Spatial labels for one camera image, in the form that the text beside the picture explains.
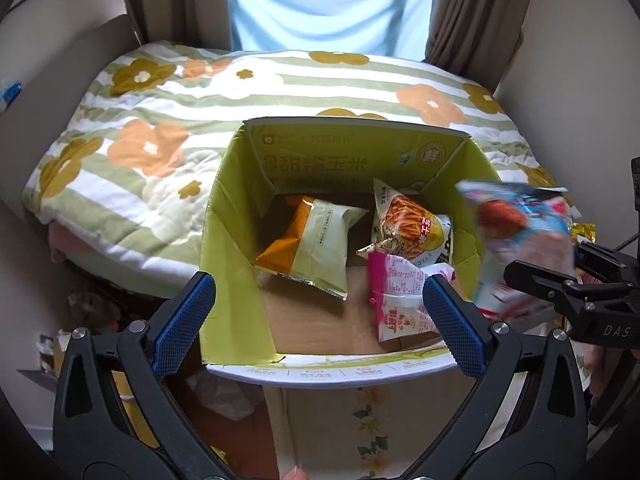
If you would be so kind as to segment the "person's left hand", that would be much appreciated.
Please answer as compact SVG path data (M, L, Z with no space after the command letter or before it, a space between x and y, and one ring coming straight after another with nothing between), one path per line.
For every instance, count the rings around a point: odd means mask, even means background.
M281 480L308 480L308 474L299 466L294 466L289 470Z

